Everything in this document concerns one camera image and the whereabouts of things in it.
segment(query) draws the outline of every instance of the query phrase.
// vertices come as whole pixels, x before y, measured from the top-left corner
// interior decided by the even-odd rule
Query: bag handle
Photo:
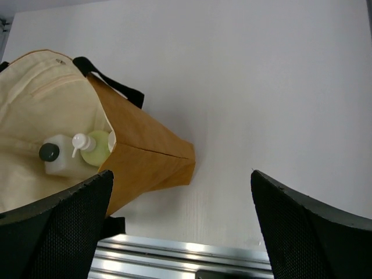
[[[107,85],[111,86],[113,89],[125,96],[133,105],[142,109],[145,99],[145,95],[143,93],[105,76],[86,57],[76,57],[72,60],[72,62],[81,71],[84,77],[87,77],[88,73],[97,73]]]

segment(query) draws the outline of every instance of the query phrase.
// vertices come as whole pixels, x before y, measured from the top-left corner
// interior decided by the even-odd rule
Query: white bottle
[[[39,150],[39,157],[45,162],[45,172],[54,176],[87,179],[98,171],[88,165],[82,157],[71,157],[74,150],[72,138],[65,135],[55,135],[44,141]]]
[[[109,134],[109,142],[108,142],[110,152],[112,152],[112,150],[114,149],[115,144],[116,144],[115,132],[111,131],[111,133]]]

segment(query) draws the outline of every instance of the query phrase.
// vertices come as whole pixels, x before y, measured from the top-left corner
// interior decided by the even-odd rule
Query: yellow-green liquid bottle
[[[89,134],[76,134],[72,139],[73,157],[80,150],[81,157],[92,166],[100,167],[110,156],[108,147],[109,133],[93,131]]]

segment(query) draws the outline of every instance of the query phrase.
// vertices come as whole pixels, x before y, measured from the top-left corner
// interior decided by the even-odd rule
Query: silver metal frame
[[[198,270],[274,278],[266,252],[117,235],[98,243],[89,278],[195,278]]]

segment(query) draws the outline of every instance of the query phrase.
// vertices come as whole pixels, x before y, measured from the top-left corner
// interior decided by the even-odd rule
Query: black mesh texture
[[[112,190],[112,174],[54,208],[24,278],[87,278]]]
[[[275,278],[333,278],[302,207],[257,172],[252,195]]]

